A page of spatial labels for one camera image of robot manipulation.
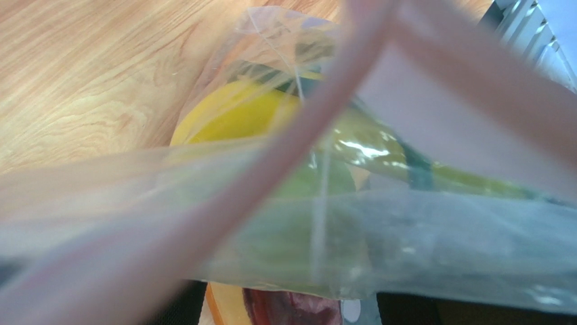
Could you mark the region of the clear zip top bag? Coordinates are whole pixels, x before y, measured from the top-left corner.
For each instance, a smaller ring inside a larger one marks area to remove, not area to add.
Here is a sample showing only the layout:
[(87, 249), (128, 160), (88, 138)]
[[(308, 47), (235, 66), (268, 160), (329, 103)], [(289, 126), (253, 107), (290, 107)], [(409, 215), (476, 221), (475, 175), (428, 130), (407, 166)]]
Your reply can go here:
[[(576, 93), (546, 78), (447, 1), (348, 1), (319, 25), (264, 7), (191, 92), (190, 111), (240, 80), (296, 95), (256, 137), (116, 154), (1, 177), (2, 324), (141, 324), (194, 280), (362, 301), (375, 293), (576, 313)], [(430, 161), (535, 193), (400, 194), (380, 222), (398, 266), (324, 276), (328, 194), (311, 201), (312, 270), (292, 290), (242, 262), (238, 239), (349, 108)]]

